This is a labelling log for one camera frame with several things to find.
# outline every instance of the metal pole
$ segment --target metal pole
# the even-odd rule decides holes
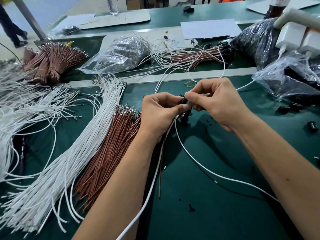
[[[38,22],[35,20],[30,10],[23,2],[23,0],[12,0],[14,4],[16,4],[17,8],[20,10],[24,18],[28,21],[33,31],[39,37],[40,40],[44,40],[46,38],[46,34],[43,32],[42,28],[39,26]]]

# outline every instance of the cardboard box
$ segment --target cardboard box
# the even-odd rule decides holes
[[[126,0],[127,10],[139,10],[144,9],[143,0]]]

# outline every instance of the trouser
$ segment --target trouser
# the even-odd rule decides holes
[[[0,5],[0,23],[6,35],[11,39],[13,44],[19,45],[20,40],[18,36],[23,36],[24,33],[17,25],[15,25],[11,21],[10,17],[8,16],[7,12],[5,11],[2,5]]]

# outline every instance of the plastic bag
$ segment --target plastic bag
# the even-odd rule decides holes
[[[51,30],[48,34],[47,37],[49,39],[55,39],[55,38],[61,38],[63,36],[68,36],[68,35],[75,35],[81,31],[80,28],[76,26],[68,26],[64,27],[62,29],[53,29]]]
[[[275,45],[280,30],[273,27],[276,19],[265,19],[252,24],[230,41],[232,48],[254,59],[258,70],[278,58],[279,49]]]
[[[311,70],[308,63],[305,55],[290,52],[256,72],[252,79],[276,97],[320,95],[320,69]]]
[[[124,36],[114,39],[105,52],[98,52],[78,69],[86,74],[114,74],[135,68],[149,55],[147,42]]]

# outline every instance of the right hand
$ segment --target right hand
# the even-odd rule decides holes
[[[201,80],[185,93],[185,97],[194,110],[207,110],[212,118],[230,132],[254,116],[226,77]]]

